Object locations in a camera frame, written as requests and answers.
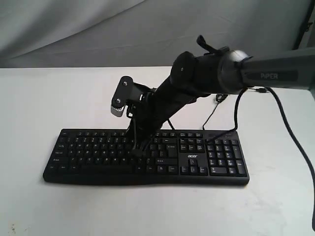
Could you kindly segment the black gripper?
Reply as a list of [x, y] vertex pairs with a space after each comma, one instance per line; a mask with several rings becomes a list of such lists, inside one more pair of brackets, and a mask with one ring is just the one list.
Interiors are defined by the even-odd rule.
[[154, 92], [149, 91], [143, 102], [135, 104], [126, 131], [126, 136], [134, 140], [132, 154], [142, 156], [162, 125], [195, 98], [195, 95], [172, 85], [169, 78]]

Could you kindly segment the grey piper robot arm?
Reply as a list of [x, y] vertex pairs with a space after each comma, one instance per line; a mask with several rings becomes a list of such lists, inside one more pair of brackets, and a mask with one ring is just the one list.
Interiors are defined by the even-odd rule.
[[265, 57], [251, 57], [240, 50], [200, 57], [184, 52], [157, 89], [128, 83], [132, 119], [126, 135], [140, 152], [171, 116], [197, 98], [213, 93], [240, 94], [251, 87], [309, 90], [314, 83], [312, 48]]

